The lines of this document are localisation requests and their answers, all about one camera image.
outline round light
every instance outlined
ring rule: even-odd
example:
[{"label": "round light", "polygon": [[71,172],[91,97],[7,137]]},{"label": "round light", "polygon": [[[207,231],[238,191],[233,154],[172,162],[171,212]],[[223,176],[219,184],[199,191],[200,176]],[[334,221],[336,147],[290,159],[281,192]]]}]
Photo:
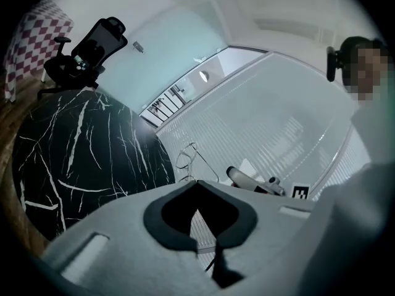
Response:
[{"label": "round light", "polygon": [[202,77],[204,82],[208,82],[210,76],[207,72],[199,72],[200,76]]}]

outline chair backrest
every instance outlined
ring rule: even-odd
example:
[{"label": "chair backrest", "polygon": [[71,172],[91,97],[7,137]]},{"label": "chair backrest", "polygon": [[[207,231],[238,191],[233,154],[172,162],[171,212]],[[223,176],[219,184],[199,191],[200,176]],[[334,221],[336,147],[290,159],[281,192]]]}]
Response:
[{"label": "chair backrest", "polygon": [[90,68],[100,66],[128,44],[128,40],[122,35],[125,30],[124,24],[117,18],[101,18],[73,49],[72,57],[80,56],[89,63]]}]

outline checkered curtain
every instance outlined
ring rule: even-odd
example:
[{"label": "checkered curtain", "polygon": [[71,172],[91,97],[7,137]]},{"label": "checkered curtain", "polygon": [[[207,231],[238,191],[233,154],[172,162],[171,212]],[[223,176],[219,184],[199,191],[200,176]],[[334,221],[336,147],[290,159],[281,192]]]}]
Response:
[{"label": "checkered curtain", "polygon": [[15,101],[18,81],[43,69],[59,48],[54,38],[67,36],[72,28],[73,21],[51,0],[41,0],[25,14],[5,57],[6,99]]}]

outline marble table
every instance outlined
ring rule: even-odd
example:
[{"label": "marble table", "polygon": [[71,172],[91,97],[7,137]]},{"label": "marble table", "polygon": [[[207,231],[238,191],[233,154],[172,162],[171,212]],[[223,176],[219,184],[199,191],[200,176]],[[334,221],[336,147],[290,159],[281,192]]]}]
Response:
[{"label": "marble table", "polygon": [[112,200],[175,182],[150,126],[92,91],[61,92],[32,110],[15,139],[12,171],[27,217],[49,240]]}]

